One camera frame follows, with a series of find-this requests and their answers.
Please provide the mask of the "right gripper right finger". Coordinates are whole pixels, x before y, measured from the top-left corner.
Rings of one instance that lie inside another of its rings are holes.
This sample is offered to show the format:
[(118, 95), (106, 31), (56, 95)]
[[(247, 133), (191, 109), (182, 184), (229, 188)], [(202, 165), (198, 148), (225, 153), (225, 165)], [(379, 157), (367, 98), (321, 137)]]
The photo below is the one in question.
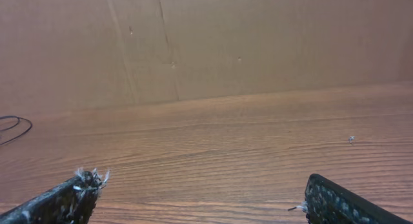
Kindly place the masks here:
[(412, 224), (319, 174), (309, 176), (305, 200), (289, 210), (296, 209), (309, 224)]

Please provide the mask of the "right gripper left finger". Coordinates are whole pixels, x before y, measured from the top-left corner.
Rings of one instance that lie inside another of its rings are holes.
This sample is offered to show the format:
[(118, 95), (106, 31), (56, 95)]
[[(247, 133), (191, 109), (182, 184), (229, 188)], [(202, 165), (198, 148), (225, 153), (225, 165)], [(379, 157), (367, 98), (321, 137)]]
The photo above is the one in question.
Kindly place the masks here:
[(74, 177), (1, 214), (1, 224), (87, 224), (110, 172), (79, 168)]

